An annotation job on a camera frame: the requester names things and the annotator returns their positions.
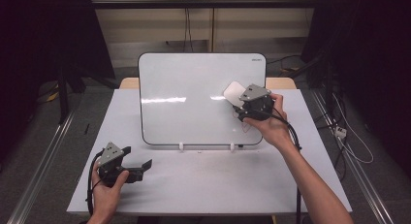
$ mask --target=black curtain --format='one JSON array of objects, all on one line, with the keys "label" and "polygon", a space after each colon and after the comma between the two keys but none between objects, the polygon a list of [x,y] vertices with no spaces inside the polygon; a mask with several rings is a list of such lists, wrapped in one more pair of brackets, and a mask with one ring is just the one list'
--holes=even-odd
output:
[{"label": "black curtain", "polygon": [[[349,21],[328,58],[370,130],[411,176],[409,55],[411,0],[352,0]],[[347,9],[317,9],[302,58],[328,42]],[[324,77],[319,70],[318,77]]]},{"label": "black curtain", "polygon": [[57,80],[62,63],[72,78],[82,76],[75,68],[114,78],[94,9],[76,3],[91,1],[0,1],[0,160],[34,113],[40,85]]}]

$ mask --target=floor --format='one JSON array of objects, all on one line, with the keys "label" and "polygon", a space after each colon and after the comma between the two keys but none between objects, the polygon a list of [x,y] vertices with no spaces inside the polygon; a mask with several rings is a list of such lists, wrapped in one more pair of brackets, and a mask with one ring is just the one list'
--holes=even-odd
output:
[{"label": "floor", "polygon": [[[299,54],[303,39],[284,40],[285,50],[275,53],[279,47],[273,47],[272,42],[246,40],[243,42],[220,43],[220,52],[257,51],[266,56],[268,62],[275,61],[282,56]],[[195,51],[206,51],[206,43],[193,42]],[[111,59],[117,75],[116,82],[122,78],[138,75],[137,59],[144,51],[181,51],[180,42],[154,43],[145,45],[131,44],[128,48],[121,46],[109,46]],[[297,57],[290,57],[282,61],[268,64],[268,76],[277,77],[284,75],[281,68],[298,68],[303,63]],[[74,118],[67,130],[66,136],[60,146],[55,150],[54,156],[49,160],[50,167],[44,171],[44,180],[40,182],[38,190],[28,191],[34,197],[32,203],[25,204],[28,211],[21,216],[18,223],[79,223],[87,217],[77,216],[66,212],[71,195],[77,185],[79,174],[85,164],[89,151],[97,137],[100,125],[104,119],[107,107],[111,100],[112,90],[99,83],[84,79],[87,89],[83,94],[75,94],[69,91],[69,101],[74,112]],[[315,94],[322,94],[324,89],[311,89],[307,87],[304,75],[295,79],[295,83],[310,109],[313,120],[319,128],[320,136],[326,146],[331,160],[338,157],[339,147],[335,144],[329,128],[321,128],[327,125],[315,99]],[[45,84],[39,94],[49,89],[52,84]],[[13,211],[18,205],[30,182],[38,179],[36,175],[40,162],[48,150],[49,143],[57,130],[59,120],[58,100],[43,103],[40,99],[38,108],[27,128],[23,133],[15,151],[11,153],[3,163],[3,171],[0,174],[0,223],[7,223]],[[355,104],[350,103],[349,97],[344,97],[347,110],[347,119],[353,130],[368,145],[373,154],[373,162],[361,163],[370,183],[385,205],[392,222],[408,223],[411,219],[411,180],[401,168],[391,159],[378,138],[367,131],[361,115],[357,113]],[[352,130],[348,130],[348,144],[358,158],[369,160],[370,154],[364,148],[363,143],[355,137]],[[341,178],[342,186],[353,208],[352,217],[356,223],[384,223],[377,218],[370,202],[366,197],[366,191],[359,183],[353,169],[345,161],[340,159],[336,166],[336,172]],[[277,223],[295,223],[294,215],[277,215]],[[116,216],[112,223],[136,223],[136,217]]]}]

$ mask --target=table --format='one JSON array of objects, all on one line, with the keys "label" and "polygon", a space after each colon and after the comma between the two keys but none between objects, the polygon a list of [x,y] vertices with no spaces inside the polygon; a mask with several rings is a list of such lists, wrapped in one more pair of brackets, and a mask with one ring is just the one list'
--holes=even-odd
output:
[{"label": "table", "polygon": [[[123,88],[136,79],[127,79]],[[280,80],[270,80],[281,84]],[[351,211],[332,162],[318,135],[299,90],[275,89],[284,95],[284,109],[295,127],[302,155]],[[118,213],[128,215],[267,215],[292,213],[296,208],[296,184],[280,153],[262,141],[243,149],[184,150],[150,147],[141,136],[138,89],[115,90],[96,143],[79,185],[67,209],[87,214],[84,201],[91,158],[114,142],[130,145],[124,167],[138,167],[153,159],[141,182],[126,184],[121,191]]]},{"label": "table", "polygon": [[[120,89],[139,89],[139,78],[126,78],[120,84]],[[266,78],[268,89],[297,89],[296,84],[290,78]]]}]

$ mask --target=whiteboard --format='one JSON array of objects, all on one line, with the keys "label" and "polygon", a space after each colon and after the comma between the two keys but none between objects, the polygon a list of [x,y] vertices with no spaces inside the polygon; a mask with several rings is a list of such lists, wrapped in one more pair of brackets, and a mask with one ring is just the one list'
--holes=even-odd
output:
[{"label": "whiteboard", "polygon": [[142,137],[147,144],[257,144],[223,92],[232,81],[265,86],[259,53],[145,53],[139,58]]}]

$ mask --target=hand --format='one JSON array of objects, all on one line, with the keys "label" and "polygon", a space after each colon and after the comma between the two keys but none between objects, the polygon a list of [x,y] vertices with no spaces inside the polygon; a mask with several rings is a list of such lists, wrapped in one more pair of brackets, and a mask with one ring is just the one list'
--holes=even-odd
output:
[{"label": "hand", "polygon": [[94,196],[94,211],[88,223],[109,223],[117,209],[118,201],[120,200],[120,190],[127,177],[128,171],[123,171],[117,178],[115,185],[110,188],[101,181],[97,173],[97,163],[93,166],[91,180],[93,186],[98,183],[93,190]]},{"label": "hand", "polygon": [[[287,120],[287,113],[285,113],[282,108],[283,96],[271,93],[270,97],[274,100],[272,114]],[[270,117],[269,119],[260,121],[246,117],[243,121],[257,128],[263,135],[263,138],[269,144],[277,147],[278,150],[282,151],[283,149],[290,147],[290,144],[294,147],[287,125],[280,120]]]}]

